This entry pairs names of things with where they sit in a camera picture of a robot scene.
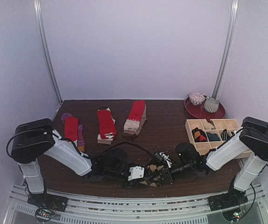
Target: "wooden box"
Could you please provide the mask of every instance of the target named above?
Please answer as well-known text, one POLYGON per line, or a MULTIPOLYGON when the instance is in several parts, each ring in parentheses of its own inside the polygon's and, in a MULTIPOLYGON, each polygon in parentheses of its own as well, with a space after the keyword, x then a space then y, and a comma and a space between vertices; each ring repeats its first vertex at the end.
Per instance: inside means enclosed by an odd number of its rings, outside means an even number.
MULTIPOLYGON (((235 119, 211 119, 211 124, 215 127, 212 130, 205 130, 204 126, 200 119, 187 119, 186 120, 186 130, 189 138, 189 142, 195 146, 195 149, 199 152, 200 155, 205 155, 209 152, 210 149, 216 148, 220 146, 225 141, 222 141, 221 133, 224 129, 227 129, 227 133, 229 136, 232 136, 231 132, 234 132, 240 128, 235 119), (194 128, 202 129, 206 134, 207 133, 216 133, 221 141, 209 141, 206 142, 195 142, 192 130, 194 128)), ((243 152, 236 159, 249 157, 251 154, 251 150, 243 152)))

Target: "dark wooden table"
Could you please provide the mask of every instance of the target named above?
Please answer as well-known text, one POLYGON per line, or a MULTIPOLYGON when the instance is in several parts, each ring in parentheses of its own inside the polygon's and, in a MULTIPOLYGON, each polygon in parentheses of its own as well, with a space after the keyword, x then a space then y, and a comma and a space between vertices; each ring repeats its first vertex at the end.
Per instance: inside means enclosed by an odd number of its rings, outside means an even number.
MULTIPOLYGON (((132 102, 132 100, 66 100, 54 119, 54 128, 61 135, 64 134, 61 116, 65 112, 79 118, 79 123, 84 126, 86 153, 95 156, 108 148, 108 145, 97 144, 98 107, 107 105, 112 111, 118 133, 113 141, 113 144, 116 144, 125 141, 122 138, 123 126, 131 110, 132 102)), ((189 142, 185 121, 192 118, 184 109, 184 101, 147 100, 146 105, 148 120, 143 126, 141 134, 132 142, 151 152, 155 150, 167 152, 173 159, 178 160, 174 148, 180 142, 189 142)), ((129 162, 141 165, 148 162, 149 157, 141 150, 132 146, 122 148, 128 153, 129 162)), ((240 171, 238 161, 233 160, 213 175, 205 178, 198 178, 191 173, 177 178, 172 185, 145 186, 142 189, 128 190, 122 189, 121 183, 114 180, 87 182, 68 167, 45 155, 39 158, 39 163, 47 188, 67 193, 104 197, 173 197, 219 192, 227 190, 232 178, 240 171)))

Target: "red sock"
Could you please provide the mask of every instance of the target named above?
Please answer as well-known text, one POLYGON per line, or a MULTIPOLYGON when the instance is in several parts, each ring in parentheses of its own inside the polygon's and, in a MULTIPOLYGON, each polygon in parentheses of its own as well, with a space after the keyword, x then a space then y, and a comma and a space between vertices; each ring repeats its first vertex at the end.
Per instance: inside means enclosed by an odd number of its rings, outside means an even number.
POLYGON ((145 101, 139 100, 133 102, 131 112, 129 114, 129 120, 140 121, 144 111, 145 101))
POLYGON ((71 139, 72 141, 78 140, 78 119, 75 117, 68 117, 65 120, 64 126, 65 138, 71 139))
POLYGON ((108 139, 106 136, 116 136, 116 128, 112 120, 111 112, 109 110, 98 111, 99 128, 101 139, 108 139))

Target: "white bowl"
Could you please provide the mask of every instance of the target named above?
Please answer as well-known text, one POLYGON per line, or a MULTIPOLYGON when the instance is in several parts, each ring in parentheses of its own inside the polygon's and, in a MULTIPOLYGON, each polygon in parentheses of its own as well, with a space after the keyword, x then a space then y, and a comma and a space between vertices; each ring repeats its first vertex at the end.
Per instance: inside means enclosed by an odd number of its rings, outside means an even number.
POLYGON ((189 94, 189 99, 193 105, 197 106, 200 105, 202 102, 204 102, 205 97, 199 92, 191 92, 189 94))

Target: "wooden organizer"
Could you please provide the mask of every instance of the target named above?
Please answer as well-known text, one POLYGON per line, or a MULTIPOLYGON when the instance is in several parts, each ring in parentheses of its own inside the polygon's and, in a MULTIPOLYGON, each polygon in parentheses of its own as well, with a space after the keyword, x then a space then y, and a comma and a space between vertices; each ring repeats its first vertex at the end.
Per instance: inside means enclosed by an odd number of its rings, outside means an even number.
MULTIPOLYGON (((216 133, 220 139, 221 133, 224 129, 227 129, 227 133, 229 136, 232 136, 231 132, 234 132, 240 128, 240 126, 237 124, 235 119, 211 119, 211 124, 214 125, 215 129, 212 130, 205 130, 203 123, 200 119, 187 119, 186 120, 186 130, 188 134, 188 138, 191 144, 195 146, 195 149, 199 152, 200 155, 205 155, 209 152, 211 148, 216 148, 220 146, 225 141, 206 141, 206 142, 195 142, 192 130, 195 128, 202 129, 205 133, 216 133)), ((240 158, 246 158, 249 157, 251 154, 251 150, 248 150, 246 152, 243 152, 239 156, 236 157, 236 159, 240 158)))

